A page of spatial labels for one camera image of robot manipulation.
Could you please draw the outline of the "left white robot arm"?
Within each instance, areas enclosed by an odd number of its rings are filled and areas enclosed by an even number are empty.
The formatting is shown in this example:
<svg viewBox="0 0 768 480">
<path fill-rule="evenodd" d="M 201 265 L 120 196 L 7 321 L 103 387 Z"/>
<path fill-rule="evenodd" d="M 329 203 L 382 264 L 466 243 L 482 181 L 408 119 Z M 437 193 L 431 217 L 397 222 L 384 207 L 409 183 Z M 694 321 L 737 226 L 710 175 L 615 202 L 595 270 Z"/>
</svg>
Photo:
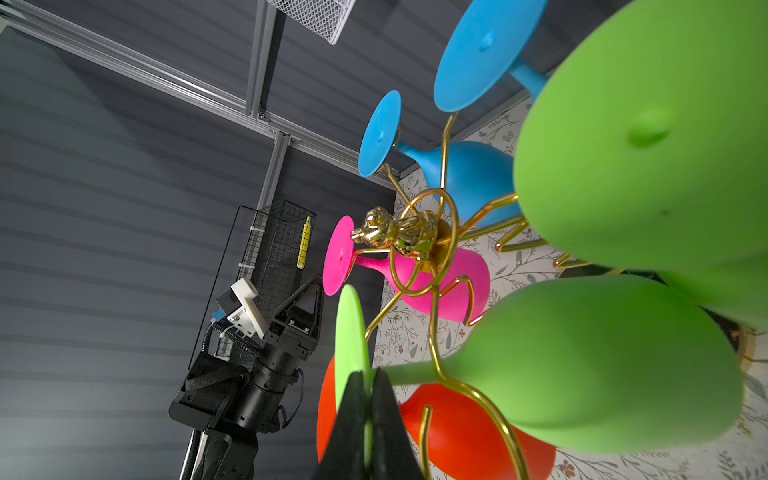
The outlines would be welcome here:
<svg viewBox="0 0 768 480">
<path fill-rule="evenodd" d="M 168 409 L 170 419 L 191 428 L 183 479 L 251 479 L 258 436 L 293 420 L 282 404 L 288 386 L 304 381 L 299 365 L 319 343 L 322 279 L 301 285 L 270 315 L 257 304 L 256 287 L 237 280 L 220 295 L 208 335 L 217 333 L 253 356 L 239 365 L 201 349 Z"/>
</svg>

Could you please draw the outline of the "green wine glass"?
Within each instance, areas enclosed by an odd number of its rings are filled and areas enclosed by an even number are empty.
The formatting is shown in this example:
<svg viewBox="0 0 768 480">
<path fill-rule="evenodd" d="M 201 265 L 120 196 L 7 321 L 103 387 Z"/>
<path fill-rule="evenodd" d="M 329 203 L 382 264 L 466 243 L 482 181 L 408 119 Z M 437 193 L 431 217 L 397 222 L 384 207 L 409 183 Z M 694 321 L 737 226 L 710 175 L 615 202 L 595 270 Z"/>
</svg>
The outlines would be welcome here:
<svg viewBox="0 0 768 480">
<path fill-rule="evenodd" d="M 516 148 L 557 249 L 767 326 L 767 5 L 634 1 L 551 77 Z"/>
<path fill-rule="evenodd" d="M 514 291 L 442 360 L 510 425 L 588 454 L 714 441 L 744 401 L 739 362 L 710 316 L 681 291 L 635 275 Z M 387 374 L 398 386 L 436 383 L 429 362 L 391 365 Z"/>
</svg>

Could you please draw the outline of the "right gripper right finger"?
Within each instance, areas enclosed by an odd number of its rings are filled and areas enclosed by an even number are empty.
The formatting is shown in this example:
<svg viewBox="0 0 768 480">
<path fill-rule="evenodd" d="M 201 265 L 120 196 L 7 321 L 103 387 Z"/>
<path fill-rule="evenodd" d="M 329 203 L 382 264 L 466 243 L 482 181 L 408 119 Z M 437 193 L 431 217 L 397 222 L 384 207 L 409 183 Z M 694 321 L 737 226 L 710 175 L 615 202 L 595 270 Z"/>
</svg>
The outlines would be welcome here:
<svg viewBox="0 0 768 480">
<path fill-rule="evenodd" d="M 409 442 L 390 377 L 377 369 L 371 396 L 372 456 L 370 478 L 423 480 L 424 475 Z"/>
</svg>

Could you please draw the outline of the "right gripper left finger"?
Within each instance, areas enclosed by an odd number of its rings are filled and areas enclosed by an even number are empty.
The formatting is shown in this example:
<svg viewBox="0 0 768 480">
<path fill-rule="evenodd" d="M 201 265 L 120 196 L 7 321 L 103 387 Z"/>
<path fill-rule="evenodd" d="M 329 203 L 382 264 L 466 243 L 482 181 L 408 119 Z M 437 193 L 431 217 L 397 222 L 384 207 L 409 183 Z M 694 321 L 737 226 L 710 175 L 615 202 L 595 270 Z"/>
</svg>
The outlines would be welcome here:
<svg viewBox="0 0 768 480">
<path fill-rule="evenodd" d="M 315 480 L 370 479 L 372 474 L 372 399 L 362 371 L 347 379 L 331 437 Z"/>
</svg>

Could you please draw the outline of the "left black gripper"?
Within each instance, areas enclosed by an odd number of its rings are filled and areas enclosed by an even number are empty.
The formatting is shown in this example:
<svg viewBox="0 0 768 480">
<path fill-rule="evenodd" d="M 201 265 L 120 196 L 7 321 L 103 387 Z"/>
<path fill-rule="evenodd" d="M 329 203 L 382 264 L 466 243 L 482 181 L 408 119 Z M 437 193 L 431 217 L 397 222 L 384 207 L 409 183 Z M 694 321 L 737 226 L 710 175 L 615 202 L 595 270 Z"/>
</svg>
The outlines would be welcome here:
<svg viewBox="0 0 768 480">
<path fill-rule="evenodd" d="M 316 274 L 274 312 L 264 341 L 306 360 L 319 343 L 323 305 L 322 276 Z"/>
</svg>

